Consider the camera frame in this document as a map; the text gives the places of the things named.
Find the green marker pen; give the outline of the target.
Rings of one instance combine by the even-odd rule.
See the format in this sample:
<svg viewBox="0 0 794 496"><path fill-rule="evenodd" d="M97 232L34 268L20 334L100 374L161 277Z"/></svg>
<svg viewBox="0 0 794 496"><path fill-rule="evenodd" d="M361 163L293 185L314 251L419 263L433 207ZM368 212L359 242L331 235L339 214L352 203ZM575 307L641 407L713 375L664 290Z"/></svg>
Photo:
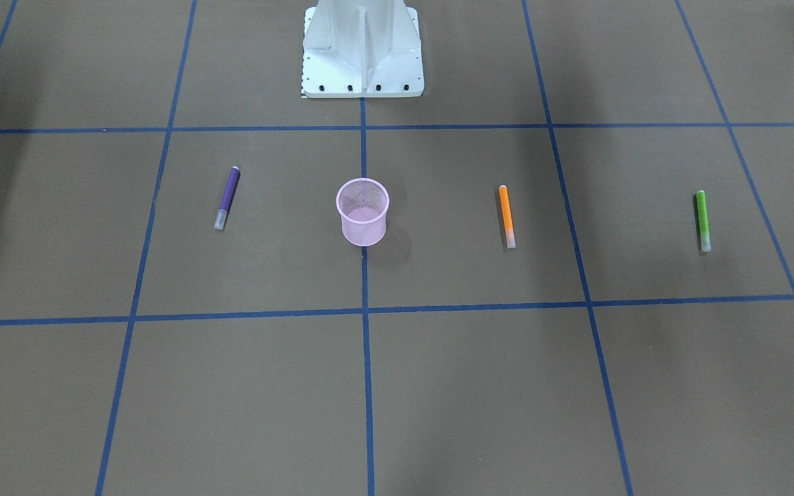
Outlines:
<svg viewBox="0 0 794 496"><path fill-rule="evenodd" d="M694 194L694 213L697 225L699 248L701 252L710 252L711 238L709 229L708 204L706 203L706 192L699 189Z"/></svg>

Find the pink mesh pen holder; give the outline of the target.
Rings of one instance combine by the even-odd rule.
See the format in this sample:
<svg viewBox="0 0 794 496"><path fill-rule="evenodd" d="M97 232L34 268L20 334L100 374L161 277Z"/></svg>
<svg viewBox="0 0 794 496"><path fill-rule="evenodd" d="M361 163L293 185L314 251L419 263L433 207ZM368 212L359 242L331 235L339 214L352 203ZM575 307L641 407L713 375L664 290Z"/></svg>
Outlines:
<svg viewBox="0 0 794 496"><path fill-rule="evenodd" d="M335 195L341 232L350 244L369 247L387 233L390 195L384 185L371 178L355 178L343 183Z"/></svg>

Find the orange marker pen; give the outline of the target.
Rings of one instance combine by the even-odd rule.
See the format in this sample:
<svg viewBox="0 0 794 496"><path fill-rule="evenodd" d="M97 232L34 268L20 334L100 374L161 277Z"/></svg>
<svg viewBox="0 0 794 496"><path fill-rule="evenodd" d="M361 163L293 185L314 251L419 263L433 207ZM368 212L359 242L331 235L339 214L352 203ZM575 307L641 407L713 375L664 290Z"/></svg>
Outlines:
<svg viewBox="0 0 794 496"><path fill-rule="evenodd" d="M511 214L511 201L509 189L506 185L498 186L499 207L502 214L502 222L505 235L505 246L508 250L517 247L516 229L513 225L513 214Z"/></svg>

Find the purple marker pen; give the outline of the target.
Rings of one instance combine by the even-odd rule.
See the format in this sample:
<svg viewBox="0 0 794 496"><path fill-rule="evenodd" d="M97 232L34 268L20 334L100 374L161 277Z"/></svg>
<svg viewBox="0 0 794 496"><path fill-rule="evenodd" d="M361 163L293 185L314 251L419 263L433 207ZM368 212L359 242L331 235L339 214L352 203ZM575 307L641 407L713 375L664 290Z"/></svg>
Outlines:
<svg viewBox="0 0 794 496"><path fill-rule="evenodd" d="M218 205L216 218L214 220L215 230L224 230L225 228L240 178L241 178L241 170L239 169L239 167L231 167L229 171L229 176L227 176L227 182L223 191L223 197L221 198L220 205Z"/></svg>

